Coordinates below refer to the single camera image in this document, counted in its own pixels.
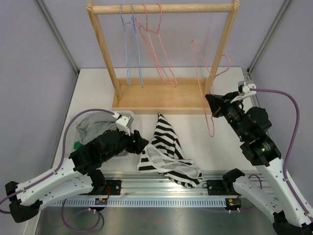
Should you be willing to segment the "black white striped tank top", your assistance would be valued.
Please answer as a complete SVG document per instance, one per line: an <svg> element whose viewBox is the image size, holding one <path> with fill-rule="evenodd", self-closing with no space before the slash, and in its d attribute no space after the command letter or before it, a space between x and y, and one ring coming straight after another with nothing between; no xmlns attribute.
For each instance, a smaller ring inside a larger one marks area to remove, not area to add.
<svg viewBox="0 0 313 235"><path fill-rule="evenodd" d="M184 158L178 135L160 113L153 137L139 155L137 169L141 173L161 174L185 188L194 188L203 181L202 171L193 160Z"/></svg>

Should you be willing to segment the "grey tank top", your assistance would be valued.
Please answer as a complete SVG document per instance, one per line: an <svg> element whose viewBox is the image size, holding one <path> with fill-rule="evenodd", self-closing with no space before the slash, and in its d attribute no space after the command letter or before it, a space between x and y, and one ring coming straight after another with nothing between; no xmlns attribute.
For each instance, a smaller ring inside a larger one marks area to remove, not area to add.
<svg viewBox="0 0 313 235"><path fill-rule="evenodd" d="M107 130L117 130L116 119L106 112L95 112L88 115L77 126L79 141L83 145L89 143Z"/></svg>

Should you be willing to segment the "green tank top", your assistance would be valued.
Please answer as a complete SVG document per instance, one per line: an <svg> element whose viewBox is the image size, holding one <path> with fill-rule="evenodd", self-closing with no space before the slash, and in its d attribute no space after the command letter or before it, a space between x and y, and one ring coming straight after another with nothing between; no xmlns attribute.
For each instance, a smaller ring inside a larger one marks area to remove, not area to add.
<svg viewBox="0 0 313 235"><path fill-rule="evenodd" d="M74 150L77 150L82 144L79 141L76 141L73 145Z"/></svg>

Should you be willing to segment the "light blue wire hanger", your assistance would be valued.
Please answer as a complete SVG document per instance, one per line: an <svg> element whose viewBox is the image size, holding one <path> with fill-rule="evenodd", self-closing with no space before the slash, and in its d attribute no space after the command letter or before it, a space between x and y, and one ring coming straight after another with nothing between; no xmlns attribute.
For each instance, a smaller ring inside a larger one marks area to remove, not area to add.
<svg viewBox="0 0 313 235"><path fill-rule="evenodd" d="M120 5L120 18L122 21L122 27L123 27L123 33L124 33L124 48L125 48L125 56L126 56L126 68L127 68L127 84L130 86L131 85L131 61L132 61L132 51L128 50L128 45L127 45L127 33L126 33L126 27L130 22L124 22L124 18L122 16L122 4Z"/></svg>

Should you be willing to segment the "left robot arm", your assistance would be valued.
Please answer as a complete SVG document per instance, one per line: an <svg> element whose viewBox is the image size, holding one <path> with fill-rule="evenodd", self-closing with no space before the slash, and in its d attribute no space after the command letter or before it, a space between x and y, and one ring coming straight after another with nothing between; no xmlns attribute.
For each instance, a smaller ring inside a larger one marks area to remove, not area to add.
<svg viewBox="0 0 313 235"><path fill-rule="evenodd" d="M7 183L9 214L16 223L22 223L57 201L81 194L102 194L107 186L100 170L102 164L124 151L140 154L148 143L137 130L131 134L105 131L70 153L59 168L24 183Z"/></svg>

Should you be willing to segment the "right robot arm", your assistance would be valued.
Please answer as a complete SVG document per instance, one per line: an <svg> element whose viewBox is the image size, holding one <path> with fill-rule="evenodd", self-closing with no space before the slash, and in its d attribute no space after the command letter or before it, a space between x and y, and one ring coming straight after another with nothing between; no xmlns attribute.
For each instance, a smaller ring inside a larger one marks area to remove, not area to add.
<svg viewBox="0 0 313 235"><path fill-rule="evenodd" d="M274 196L254 186L237 168L223 175L223 191L247 198L270 220L278 235L311 235L313 209L287 177L281 153L267 135L271 122L266 110L252 107L244 111L243 97L238 92L207 94L205 98L212 116L224 117L239 137L243 155L262 174Z"/></svg>

